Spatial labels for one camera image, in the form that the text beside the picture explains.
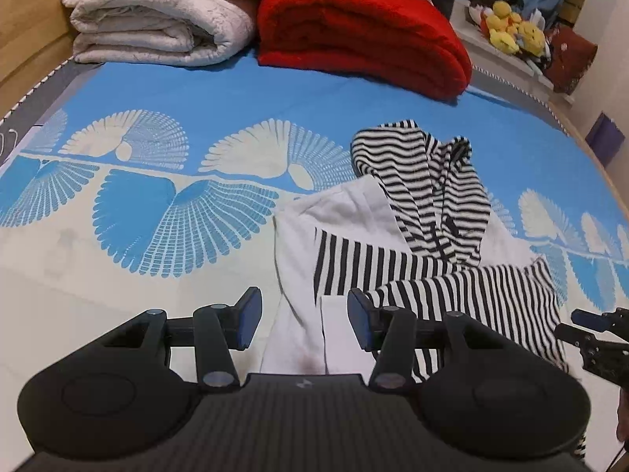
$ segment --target purple object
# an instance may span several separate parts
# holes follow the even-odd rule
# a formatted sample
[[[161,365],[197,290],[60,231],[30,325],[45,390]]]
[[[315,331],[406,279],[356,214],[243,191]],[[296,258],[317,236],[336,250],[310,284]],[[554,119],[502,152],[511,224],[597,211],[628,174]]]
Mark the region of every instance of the purple object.
[[[586,137],[587,144],[592,148],[603,167],[609,165],[609,162],[616,155],[624,140],[625,135],[604,113],[601,113],[599,118],[596,119]]]

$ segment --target bed sheet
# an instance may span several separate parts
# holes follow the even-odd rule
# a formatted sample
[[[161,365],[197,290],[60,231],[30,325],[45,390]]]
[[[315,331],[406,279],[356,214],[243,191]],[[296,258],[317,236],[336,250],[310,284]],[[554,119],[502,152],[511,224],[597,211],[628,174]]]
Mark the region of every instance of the bed sheet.
[[[448,105],[252,55],[195,70],[112,63],[1,169],[0,374],[12,402],[32,374],[147,308],[189,316],[248,286],[262,290],[263,318],[234,358],[242,377],[256,370],[279,301],[273,212],[353,179],[353,134],[400,119],[470,139],[494,210],[548,258],[564,319],[627,304],[629,230],[605,181],[571,138],[505,100],[471,88]],[[174,350],[172,368],[193,380],[192,353]],[[604,470],[617,389],[580,374],[596,406],[587,459]],[[5,404],[8,470],[28,445]]]

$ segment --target cable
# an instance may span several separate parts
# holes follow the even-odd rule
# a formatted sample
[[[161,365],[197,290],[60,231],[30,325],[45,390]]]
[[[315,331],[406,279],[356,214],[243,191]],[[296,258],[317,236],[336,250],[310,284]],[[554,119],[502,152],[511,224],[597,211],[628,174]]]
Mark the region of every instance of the cable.
[[[625,450],[625,446],[622,446],[620,448],[620,450],[616,453],[614,459],[611,460],[611,463],[609,464],[609,467],[605,469],[605,472],[609,472],[609,469],[612,467],[612,465],[614,465],[614,463],[618,460],[618,458],[620,457],[620,453],[623,452]]]

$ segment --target blue and white bed sheet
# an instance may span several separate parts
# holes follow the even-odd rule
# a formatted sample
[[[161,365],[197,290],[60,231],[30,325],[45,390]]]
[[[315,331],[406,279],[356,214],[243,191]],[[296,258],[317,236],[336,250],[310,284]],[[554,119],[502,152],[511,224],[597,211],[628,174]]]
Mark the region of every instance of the blue and white bed sheet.
[[[353,179],[354,132],[406,118],[441,140],[471,140],[493,208],[546,255],[566,310],[627,303],[629,230],[608,187],[572,139],[508,103],[470,90],[450,106],[252,56],[200,70],[107,64],[29,133],[0,178],[4,296],[27,304],[51,292],[91,304],[94,321],[75,323],[92,324],[87,334],[65,328],[76,335],[65,347],[9,365],[27,378],[151,306],[187,316],[256,285],[263,321],[237,358],[241,372],[255,369],[279,299],[274,209]],[[194,376],[191,357],[174,368]]]

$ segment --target folded red blanket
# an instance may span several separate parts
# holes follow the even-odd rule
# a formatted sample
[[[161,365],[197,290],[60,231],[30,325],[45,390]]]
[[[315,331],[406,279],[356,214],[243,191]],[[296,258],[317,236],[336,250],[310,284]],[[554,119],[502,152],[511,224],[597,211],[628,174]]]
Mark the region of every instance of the folded red blanket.
[[[372,75],[434,99],[461,94],[472,64],[426,0],[262,0],[260,65]]]

